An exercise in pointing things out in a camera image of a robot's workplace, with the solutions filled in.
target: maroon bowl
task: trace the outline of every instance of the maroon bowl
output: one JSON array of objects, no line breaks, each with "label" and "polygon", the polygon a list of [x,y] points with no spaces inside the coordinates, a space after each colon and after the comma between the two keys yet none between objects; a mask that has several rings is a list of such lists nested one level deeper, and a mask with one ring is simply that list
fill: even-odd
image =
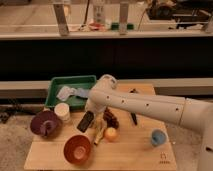
[{"label": "maroon bowl", "polygon": [[30,129],[34,134],[48,136],[61,124],[53,111],[39,112],[31,121]]},{"label": "maroon bowl", "polygon": [[91,143],[86,136],[75,135],[64,146],[64,157],[72,164],[81,165],[87,161],[91,152]]}]

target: blue cup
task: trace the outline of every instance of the blue cup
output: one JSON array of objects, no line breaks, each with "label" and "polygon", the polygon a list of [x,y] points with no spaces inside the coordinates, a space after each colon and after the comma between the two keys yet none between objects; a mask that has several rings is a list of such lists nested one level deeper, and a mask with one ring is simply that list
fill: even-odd
[{"label": "blue cup", "polygon": [[164,144],[166,142],[166,134],[161,131],[160,129],[155,129],[152,132],[152,137],[151,137],[151,144],[154,147],[157,147],[161,144]]}]

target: green tray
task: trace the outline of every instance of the green tray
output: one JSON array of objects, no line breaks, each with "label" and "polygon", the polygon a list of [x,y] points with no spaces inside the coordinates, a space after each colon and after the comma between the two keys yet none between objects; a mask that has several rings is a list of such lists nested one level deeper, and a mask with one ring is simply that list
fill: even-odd
[{"label": "green tray", "polygon": [[[58,103],[62,102],[56,96],[63,86],[73,88],[91,89],[96,83],[96,76],[72,76],[72,77],[54,77],[51,80],[48,96],[46,98],[45,106],[54,108]],[[82,99],[76,96],[70,96],[65,103],[69,104],[71,110],[83,109],[87,99]]]}]

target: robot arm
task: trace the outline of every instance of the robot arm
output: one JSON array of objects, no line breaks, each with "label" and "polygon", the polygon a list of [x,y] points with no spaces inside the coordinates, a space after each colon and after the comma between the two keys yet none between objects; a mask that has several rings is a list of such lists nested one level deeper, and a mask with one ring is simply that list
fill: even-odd
[{"label": "robot arm", "polygon": [[198,171],[213,170],[213,104],[183,97],[140,95],[116,91],[116,79],[104,75],[91,89],[86,111],[101,113],[106,106],[173,123],[203,135]]}]

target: wooden cutting board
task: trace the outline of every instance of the wooden cutting board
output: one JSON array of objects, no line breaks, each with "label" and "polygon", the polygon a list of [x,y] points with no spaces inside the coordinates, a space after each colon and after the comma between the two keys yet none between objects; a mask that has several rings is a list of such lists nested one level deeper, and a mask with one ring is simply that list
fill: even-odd
[{"label": "wooden cutting board", "polygon": [[[155,94],[150,84],[122,83],[118,90],[129,92],[136,88],[141,94]],[[29,150],[26,170],[141,170],[141,171],[176,171],[174,154],[167,138],[161,146],[153,147],[151,133],[161,129],[167,134],[163,122],[137,115],[135,126],[129,112],[111,108],[120,123],[119,136],[110,143],[103,139],[98,146],[92,146],[89,160],[83,166],[75,166],[66,161],[63,149],[66,141],[77,134],[76,129],[83,112],[72,112],[72,121],[58,130],[52,137],[43,139],[35,136]],[[93,139],[94,131],[89,128],[84,135]]]}]

